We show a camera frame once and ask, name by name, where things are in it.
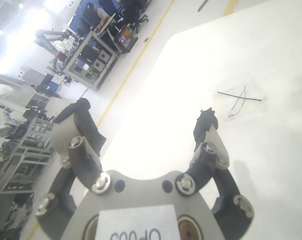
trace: white paper label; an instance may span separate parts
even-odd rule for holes
[[[95,240],[180,240],[173,205],[101,211]]]

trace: desk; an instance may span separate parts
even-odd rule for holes
[[[113,18],[115,17],[115,13],[109,17],[108,21],[103,25],[103,27],[100,29],[100,31],[97,33],[97,36],[100,36],[103,31],[108,27],[108,25],[111,23],[111,21],[113,20]]]
[[[231,88],[231,78],[254,79],[268,97],[245,102],[239,115],[257,113],[223,122],[236,98],[216,105],[208,89],[222,82]],[[249,89],[247,97],[259,98],[258,91]],[[185,171],[196,120],[211,106],[230,172],[256,213],[242,239],[302,239],[302,0],[271,0],[174,35],[126,111],[102,159],[104,171],[140,180]],[[212,182],[201,194],[213,206]]]
[[[55,74],[51,80],[51,82],[56,83],[58,85],[60,85],[62,83],[62,81],[64,80],[64,76],[60,76]]]

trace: metal screw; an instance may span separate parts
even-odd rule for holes
[[[185,190],[189,190],[191,189],[192,187],[192,182],[190,179],[188,179],[186,176],[184,176],[182,179],[181,179],[181,183],[182,183],[182,187],[185,189]]]
[[[80,144],[80,140],[81,140],[80,137],[74,137],[74,138],[72,138],[70,145],[72,147],[75,147]]]
[[[233,199],[233,202],[235,205],[239,206],[241,210],[245,212],[245,215],[248,218],[253,218],[254,217],[254,209],[251,203],[243,197],[242,195],[236,195]]]
[[[177,181],[176,184],[179,190],[185,195],[192,195],[195,192],[194,180],[186,173],[184,174],[184,177],[182,177],[181,181]]]
[[[108,179],[105,177],[100,177],[97,179],[97,182],[95,183],[95,185],[97,186],[97,189],[102,190],[104,188],[104,186],[107,184]]]
[[[227,163],[226,161],[224,161],[223,159],[219,158],[218,164],[219,164],[220,166],[225,167],[225,165],[227,165],[228,163]]]
[[[106,172],[102,172],[96,183],[92,185],[91,189],[94,193],[101,194],[109,188],[110,182],[110,175]]]
[[[215,144],[211,143],[211,142],[207,142],[207,145],[204,147],[204,150],[208,153],[211,154],[216,154],[217,152],[217,147]]]
[[[64,169],[70,169],[71,168],[71,163],[70,163],[68,155],[65,155],[65,156],[60,158],[60,165]]]
[[[53,200],[55,195],[53,193],[48,193],[44,196],[42,202],[40,203],[38,210],[36,211],[36,216],[42,216],[47,212],[47,207],[51,200]]]

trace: black chair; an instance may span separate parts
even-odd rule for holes
[[[139,33],[140,24],[143,22],[149,22],[148,16],[144,14],[140,17],[139,10],[131,3],[124,2],[118,12],[123,15],[122,26],[130,24],[131,29],[135,30],[136,33]]]

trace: white floor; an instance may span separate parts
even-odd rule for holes
[[[229,0],[210,0],[205,7],[198,12],[198,8],[204,0],[175,0],[165,18],[158,27],[156,33],[153,35],[149,45],[139,58],[133,69],[131,75],[128,77],[126,83],[118,93],[115,101],[113,102],[108,113],[104,116],[99,125],[99,131],[107,138],[106,144],[102,149],[102,156],[107,152],[107,149],[115,136],[126,111],[140,92],[142,85],[148,78],[154,63],[163,50],[167,41],[176,33],[188,30],[200,24],[210,22],[217,18],[223,17],[225,7]],[[239,11],[251,7],[267,0],[240,0],[236,5],[234,11]],[[126,78],[132,66],[135,64],[137,58],[143,50],[146,38],[150,38],[153,31],[157,28],[159,21],[170,6],[172,0],[153,0],[148,7],[146,14],[149,16],[150,21],[141,26],[138,35],[139,40],[130,54],[124,56],[118,61],[116,66],[107,77],[99,92],[88,90],[83,97],[87,98],[91,103],[91,115],[96,123],[99,123],[105,110],[110,102],[114,99],[122,82]],[[188,70],[189,63],[185,63],[185,72]],[[85,88],[72,84],[71,88],[63,89],[61,95],[64,97],[62,100],[53,99],[48,105],[49,115],[59,113],[66,105],[77,100],[84,92]],[[41,182],[40,188],[36,192],[36,198],[44,194],[50,187],[50,183],[59,169],[59,163],[54,162],[52,168],[48,171],[46,177]],[[77,204],[81,201],[84,193],[84,188],[80,184],[73,187],[73,195]],[[22,233],[21,239],[28,239],[29,235],[36,226],[36,220],[30,220],[28,226]],[[40,229],[36,229],[32,239],[46,239]]]

